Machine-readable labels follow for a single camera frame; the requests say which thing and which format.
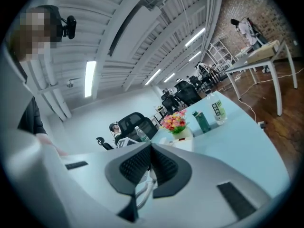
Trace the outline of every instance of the white ceiling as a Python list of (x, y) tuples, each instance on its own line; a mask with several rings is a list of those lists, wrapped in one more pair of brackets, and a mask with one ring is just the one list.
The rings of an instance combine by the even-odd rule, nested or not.
[[(163, 0), (47, 1), (59, 7), (62, 18), (66, 19), (73, 15), (77, 20), (75, 38), (63, 38), (62, 43), (52, 51), (55, 76), (70, 109), (113, 94), (144, 87), (159, 68), (161, 72), (151, 84), (162, 82), (205, 47), (208, 38), (213, 34), (212, 26), (208, 26), (208, 22), (213, 17), (217, 20), (218, 16), (218, 12), (214, 15), (215, 11), (212, 9), (218, 0), (182, 0), (189, 24), (180, 0), (165, 0), (164, 3)], [(118, 29), (137, 4), (148, 9), (158, 6), (161, 9), (161, 14), (156, 19), (159, 24), (139, 44), (134, 55), (130, 55), (128, 60), (117, 61), (108, 54), (109, 48)], [(191, 38), (188, 25), (191, 35), (195, 35), (203, 27), (206, 31), (192, 43), (192, 46), (186, 48), (185, 43)], [(84, 78), (88, 60), (96, 60), (97, 65), (93, 97), (85, 99)], [(200, 56), (191, 61), (189, 66), (192, 67), (199, 60)], [(48, 80), (45, 64), (43, 61), (41, 64)], [(66, 86), (70, 79), (74, 79), (72, 88)]]

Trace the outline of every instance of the flower pot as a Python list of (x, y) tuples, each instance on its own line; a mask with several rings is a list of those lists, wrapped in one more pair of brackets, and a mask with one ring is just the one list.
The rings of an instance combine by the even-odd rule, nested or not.
[(181, 131), (178, 134), (173, 134), (174, 139), (182, 139), (182, 138), (188, 138), (188, 137), (193, 137), (193, 134), (191, 130), (186, 127), (183, 131)]

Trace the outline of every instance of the rectangular light panel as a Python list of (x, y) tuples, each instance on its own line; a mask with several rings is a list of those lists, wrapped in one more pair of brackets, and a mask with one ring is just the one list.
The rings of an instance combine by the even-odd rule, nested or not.
[(85, 97), (92, 95), (92, 83), (94, 77), (96, 61), (89, 61), (86, 63), (85, 69)]
[(161, 71), (161, 70), (158, 69), (158, 70), (156, 71), (156, 73), (153, 74), (153, 76), (148, 80), (148, 82), (147, 82), (145, 85), (148, 85), (148, 84), (152, 81), (152, 79), (154, 79), (154, 77), (155, 77), (160, 71)]
[(199, 53), (200, 53), (200, 51), (199, 51), (197, 54), (195, 54), (193, 57), (191, 57), (191, 58), (189, 59), (189, 61), (191, 61), (193, 58), (195, 58)]
[(186, 44), (185, 44), (185, 46), (187, 47), (188, 45), (190, 45), (190, 43), (192, 42), (192, 41), (194, 41), (197, 37), (199, 37), (200, 36), (200, 34), (201, 33), (203, 33), (205, 31), (205, 28), (203, 28), (201, 31), (199, 31), (194, 37), (192, 37), (192, 39), (190, 40), (190, 41), (188, 41)]
[(164, 83), (166, 83), (166, 82), (167, 82), (169, 79), (171, 79), (174, 75), (175, 75), (175, 73), (171, 74), (171, 75), (169, 76), (169, 78), (167, 78), (167, 79), (164, 81)]

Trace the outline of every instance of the water bottle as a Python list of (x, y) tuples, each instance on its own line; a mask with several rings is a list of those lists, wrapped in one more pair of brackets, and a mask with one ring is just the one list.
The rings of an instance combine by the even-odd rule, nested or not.
[(149, 137), (138, 126), (135, 127), (135, 130), (136, 130), (137, 136), (141, 139), (142, 142), (151, 141), (149, 139)]
[(195, 117), (196, 121), (198, 121), (198, 124), (201, 130), (203, 131), (203, 133), (210, 131), (210, 125), (203, 112), (194, 111), (192, 115)]
[(227, 120), (227, 115), (223, 104), (221, 103), (219, 97), (213, 94), (210, 89), (207, 89), (205, 93), (215, 120), (217, 121), (218, 125), (223, 125)]

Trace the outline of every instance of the wooden floor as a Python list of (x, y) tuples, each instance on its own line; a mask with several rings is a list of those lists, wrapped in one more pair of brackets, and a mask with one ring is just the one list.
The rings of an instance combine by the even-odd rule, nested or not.
[[(304, 67), (303, 63), (294, 64), (296, 72)], [(278, 77), (291, 74), (288, 63), (275, 63), (275, 67)], [(240, 94), (243, 94), (254, 82), (249, 70), (241, 77), (237, 81), (237, 86)], [(270, 73), (263, 74), (261, 67), (257, 68), (256, 77), (258, 81), (271, 79)], [(297, 81), (298, 89), (294, 89), (291, 76), (279, 79), (283, 104), (282, 116), (276, 114), (276, 94), (272, 81), (254, 85), (241, 99), (255, 111), (257, 122), (266, 122), (265, 133), (281, 155), (291, 178), (296, 173), (304, 152), (304, 70), (297, 74)], [(230, 89), (221, 90), (229, 83), (229, 79), (226, 78), (214, 90), (220, 90), (254, 119), (250, 108), (239, 102), (234, 89), (230, 88), (231, 84), (225, 87)]]

